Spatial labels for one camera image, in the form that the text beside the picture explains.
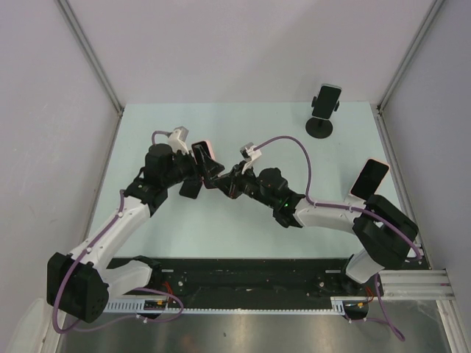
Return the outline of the pink-cased phone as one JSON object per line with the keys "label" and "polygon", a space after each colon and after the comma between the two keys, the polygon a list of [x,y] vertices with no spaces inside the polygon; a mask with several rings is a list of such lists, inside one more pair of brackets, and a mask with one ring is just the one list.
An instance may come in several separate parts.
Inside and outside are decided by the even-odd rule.
{"label": "pink-cased phone", "polygon": [[212,179],[220,173],[212,146],[208,140],[201,140],[191,145],[199,175],[206,189],[214,189]]}
{"label": "pink-cased phone", "polygon": [[359,199],[367,200],[375,194],[388,172],[388,164],[369,158],[350,188],[350,194]]}

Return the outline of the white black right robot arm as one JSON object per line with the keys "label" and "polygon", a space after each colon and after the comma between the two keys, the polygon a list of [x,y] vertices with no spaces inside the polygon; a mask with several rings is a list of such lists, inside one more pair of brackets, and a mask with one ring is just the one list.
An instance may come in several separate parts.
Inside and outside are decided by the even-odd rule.
{"label": "white black right robot arm", "polygon": [[255,174],[241,164],[213,184],[231,199],[246,195],[271,208],[282,227],[321,227],[355,235],[363,249],[349,259],[339,277],[340,288],[348,295],[358,294],[383,269],[402,268],[409,252],[417,259],[422,256],[414,245],[418,226],[382,195],[356,203],[311,201],[289,188],[279,168]]}

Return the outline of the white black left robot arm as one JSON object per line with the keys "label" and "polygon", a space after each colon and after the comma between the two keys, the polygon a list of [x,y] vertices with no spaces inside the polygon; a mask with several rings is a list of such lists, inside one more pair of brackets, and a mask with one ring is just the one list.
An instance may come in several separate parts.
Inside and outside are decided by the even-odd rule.
{"label": "white black left robot arm", "polygon": [[149,147],[137,177],[120,190],[119,206],[99,231],[67,254],[55,253],[47,263],[46,300],[57,315],[68,313],[91,323],[109,300],[133,290],[148,294],[164,288],[161,264],[143,255],[118,268],[109,268],[116,252],[146,223],[181,184],[180,192],[196,198],[202,186],[223,171],[207,141],[194,143],[189,154],[159,143]]}

